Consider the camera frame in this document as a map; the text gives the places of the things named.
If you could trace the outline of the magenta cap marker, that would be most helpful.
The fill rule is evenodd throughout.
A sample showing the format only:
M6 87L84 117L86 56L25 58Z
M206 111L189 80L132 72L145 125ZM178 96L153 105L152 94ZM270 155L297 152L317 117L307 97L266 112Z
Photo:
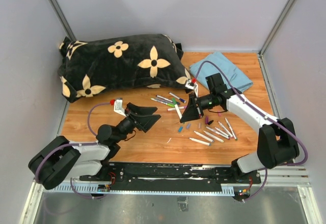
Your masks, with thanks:
M182 110L182 109L186 109L187 106L178 106L178 108L179 108L180 110ZM168 109L167 109L167 111L174 111L174 110L176 110L175 107L171 107L171 108L168 108Z

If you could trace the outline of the purple cap marker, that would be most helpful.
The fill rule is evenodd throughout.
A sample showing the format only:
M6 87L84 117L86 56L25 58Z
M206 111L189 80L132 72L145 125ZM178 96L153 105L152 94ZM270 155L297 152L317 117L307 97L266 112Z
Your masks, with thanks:
M214 133L216 133L216 134L218 134L218 135L220 135L220 136L226 138L226 139L230 139L229 136L228 136L227 134L225 134L225 133L219 132L219 131L217 131L217 130L215 130L215 129L212 129L212 128L208 127L208 126L206 126L206 128L207 128L208 130L210 130L210 131L212 131L212 132L214 132Z

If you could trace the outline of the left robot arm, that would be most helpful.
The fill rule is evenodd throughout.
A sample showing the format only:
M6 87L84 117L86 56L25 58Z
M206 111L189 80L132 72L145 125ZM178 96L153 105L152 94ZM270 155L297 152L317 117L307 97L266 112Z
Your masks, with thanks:
M80 176L93 176L98 181L105 180L109 168L103 161L113 158L121 141L135 130L147 132L160 119L157 107L143 107L128 103L123 107L122 99L112 100L114 112L123 115L116 126L103 124L95 134L94 142L73 142L60 135L53 139L28 163L35 181L51 190L64 180Z

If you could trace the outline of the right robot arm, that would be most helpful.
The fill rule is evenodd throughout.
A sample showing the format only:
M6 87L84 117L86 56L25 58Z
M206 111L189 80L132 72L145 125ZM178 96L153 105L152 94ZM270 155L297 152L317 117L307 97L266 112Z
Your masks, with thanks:
M180 122L197 120L204 116L204 110L221 106L241 118L258 134L256 152L232 161L231 178L234 182L243 183L253 171L273 169L298 157L300 152L291 120L264 112L239 90L227 86L219 73L206 77L206 81L209 94L202 97L198 96L195 81L186 81L188 105Z

